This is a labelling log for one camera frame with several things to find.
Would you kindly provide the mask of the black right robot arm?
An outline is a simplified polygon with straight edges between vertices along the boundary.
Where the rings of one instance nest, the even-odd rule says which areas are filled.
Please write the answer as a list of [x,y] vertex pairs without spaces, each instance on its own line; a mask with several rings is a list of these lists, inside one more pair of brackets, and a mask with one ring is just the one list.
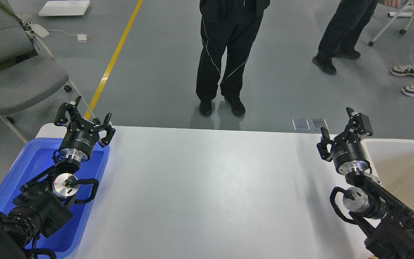
[[364,244],[378,259],[414,259],[414,211],[382,187],[372,174],[372,166],[361,137],[372,136],[369,117],[346,108],[349,121],[331,139],[321,128],[317,149],[322,160],[333,162],[345,177],[348,189],[334,187],[329,201],[336,215],[358,226],[366,235]]

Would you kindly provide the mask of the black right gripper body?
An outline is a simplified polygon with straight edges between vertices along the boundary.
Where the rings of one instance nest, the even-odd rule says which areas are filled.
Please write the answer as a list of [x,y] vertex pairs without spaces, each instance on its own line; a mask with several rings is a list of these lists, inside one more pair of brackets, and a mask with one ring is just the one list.
[[336,172],[346,176],[350,172],[366,172],[370,169],[365,149],[361,144],[362,137],[334,138],[335,144],[331,146],[332,160]]

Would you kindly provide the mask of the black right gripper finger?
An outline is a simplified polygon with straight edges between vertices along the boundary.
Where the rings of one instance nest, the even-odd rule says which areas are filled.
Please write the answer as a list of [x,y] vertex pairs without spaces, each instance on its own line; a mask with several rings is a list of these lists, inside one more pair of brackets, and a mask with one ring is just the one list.
[[363,113],[356,113],[353,108],[347,107],[346,111],[349,116],[349,121],[345,130],[341,133],[343,142],[359,142],[361,136],[373,136],[373,128],[370,123],[369,116]]
[[321,127],[322,137],[319,143],[317,143],[317,149],[322,160],[331,162],[332,154],[328,151],[327,146],[334,146],[337,144],[334,140],[330,139],[329,130],[326,127]]

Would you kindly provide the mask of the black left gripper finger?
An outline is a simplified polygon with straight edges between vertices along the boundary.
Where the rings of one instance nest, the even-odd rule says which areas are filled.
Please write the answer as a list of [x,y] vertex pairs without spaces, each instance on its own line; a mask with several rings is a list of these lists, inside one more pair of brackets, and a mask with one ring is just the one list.
[[64,102],[56,114],[54,125],[72,127],[74,124],[76,127],[84,127],[84,119],[78,111],[78,104],[82,97],[79,95],[73,102]]
[[[113,128],[110,123],[111,116],[112,113],[108,113],[105,116],[103,124],[94,126],[94,140],[97,141],[101,147],[108,146],[116,132],[115,128]],[[106,132],[105,137],[103,138],[99,136],[101,131]]]

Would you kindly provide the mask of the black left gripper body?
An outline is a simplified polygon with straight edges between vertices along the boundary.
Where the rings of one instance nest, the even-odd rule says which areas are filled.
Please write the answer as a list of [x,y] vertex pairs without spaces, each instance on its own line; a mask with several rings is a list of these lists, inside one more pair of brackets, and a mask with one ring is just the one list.
[[69,124],[59,123],[59,126],[67,128],[67,133],[59,147],[59,154],[79,162],[88,161],[93,152],[96,142],[99,141],[99,134],[95,132],[97,125],[91,122]]

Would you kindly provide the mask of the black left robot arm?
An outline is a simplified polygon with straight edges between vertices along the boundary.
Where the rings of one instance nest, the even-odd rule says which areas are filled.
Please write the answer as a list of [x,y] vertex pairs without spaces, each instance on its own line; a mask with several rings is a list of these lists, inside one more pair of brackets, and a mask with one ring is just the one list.
[[110,144],[115,128],[111,113],[102,124],[82,118],[77,109],[81,98],[64,102],[56,114],[54,124],[66,127],[67,132],[53,152],[54,164],[20,187],[20,195],[13,199],[15,208],[7,214],[0,212],[0,259],[36,259],[38,255],[55,259],[55,252],[38,249],[37,241],[50,237],[73,217],[71,205],[95,198],[99,181],[78,179],[75,173],[91,158],[96,143]]

